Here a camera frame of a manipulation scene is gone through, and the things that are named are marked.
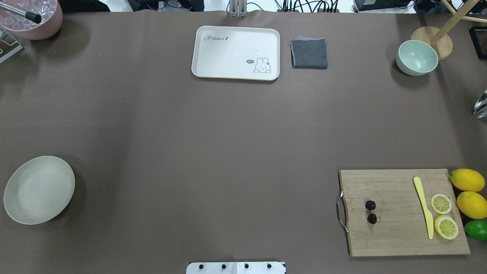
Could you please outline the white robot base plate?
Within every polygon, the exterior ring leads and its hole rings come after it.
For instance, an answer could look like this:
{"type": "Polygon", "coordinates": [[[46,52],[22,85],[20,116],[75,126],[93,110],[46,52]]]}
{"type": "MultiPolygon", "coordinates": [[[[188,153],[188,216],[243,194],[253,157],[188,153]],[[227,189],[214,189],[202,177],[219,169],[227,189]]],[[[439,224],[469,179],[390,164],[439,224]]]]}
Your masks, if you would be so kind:
{"type": "Polygon", "coordinates": [[[186,274],[285,274],[286,265],[279,261],[193,262],[186,274]]]}

